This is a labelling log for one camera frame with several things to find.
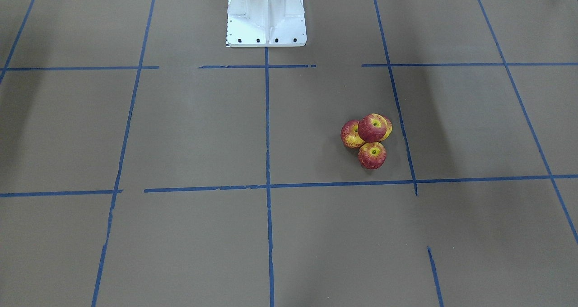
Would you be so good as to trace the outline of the lone red yellow apple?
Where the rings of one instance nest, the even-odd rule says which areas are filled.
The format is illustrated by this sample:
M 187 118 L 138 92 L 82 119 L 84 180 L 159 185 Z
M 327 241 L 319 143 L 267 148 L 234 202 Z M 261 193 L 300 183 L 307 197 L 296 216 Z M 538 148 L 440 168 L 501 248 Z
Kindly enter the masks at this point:
M 365 142 L 379 142 L 386 132 L 386 122 L 380 114 L 370 113 L 359 120 L 359 136 Z

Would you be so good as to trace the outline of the front red apple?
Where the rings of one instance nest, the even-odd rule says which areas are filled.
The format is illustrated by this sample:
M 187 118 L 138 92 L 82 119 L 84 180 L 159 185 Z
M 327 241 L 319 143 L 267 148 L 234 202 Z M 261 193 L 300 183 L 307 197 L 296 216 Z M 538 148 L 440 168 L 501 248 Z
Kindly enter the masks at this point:
M 386 124 L 386 132 L 385 132 L 384 136 L 380 139 L 380 142 L 384 142 L 388 138 L 388 136 L 390 136 L 390 134 L 392 133 L 392 130 L 393 130 L 393 125 L 392 125 L 391 120 L 387 117 L 384 117 L 384 120 L 386 122 L 385 123 Z
M 359 122 L 359 120 L 349 120 L 342 126 L 340 137 L 345 147 L 357 149 L 365 144 L 365 140 L 358 133 Z

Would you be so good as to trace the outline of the rear red yellow apple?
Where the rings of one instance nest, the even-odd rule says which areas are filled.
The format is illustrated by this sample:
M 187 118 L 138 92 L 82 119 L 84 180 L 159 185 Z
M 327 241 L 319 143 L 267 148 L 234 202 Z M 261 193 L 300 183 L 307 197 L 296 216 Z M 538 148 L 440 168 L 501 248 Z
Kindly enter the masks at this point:
M 387 151 L 380 142 L 365 143 L 359 148 L 360 164 L 368 170 L 375 170 L 385 163 Z

